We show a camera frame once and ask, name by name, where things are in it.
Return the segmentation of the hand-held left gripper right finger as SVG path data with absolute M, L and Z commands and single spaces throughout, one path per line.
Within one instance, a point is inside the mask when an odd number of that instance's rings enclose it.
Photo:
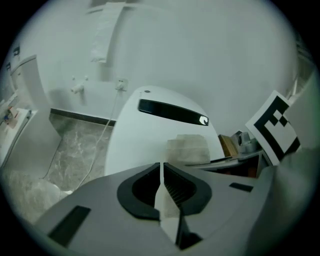
M 246 251 L 261 211 L 259 179 L 163 164 L 163 194 L 178 210 L 163 214 L 165 251 Z

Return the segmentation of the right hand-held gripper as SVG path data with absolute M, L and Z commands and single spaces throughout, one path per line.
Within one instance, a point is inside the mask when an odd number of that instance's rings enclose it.
M 221 161 L 214 160 L 208 164 L 189 167 L 213 173 L 258 178 L 262 170 L 268 167 L 268 158 L 275 166 L 286 155 L 301 147 L 293 126 L 285 116 L 290 105 L 283 95 L 274 90 L 245 124 L 264 151 L 225 157 Z

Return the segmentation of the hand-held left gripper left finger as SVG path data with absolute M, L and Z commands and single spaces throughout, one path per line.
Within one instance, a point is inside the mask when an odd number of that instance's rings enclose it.
M 83 256 L 172 256 L 179 248 L 160 226 L 159 186 L 159 163 L 103 176 L 60 200 L 35 226 Z

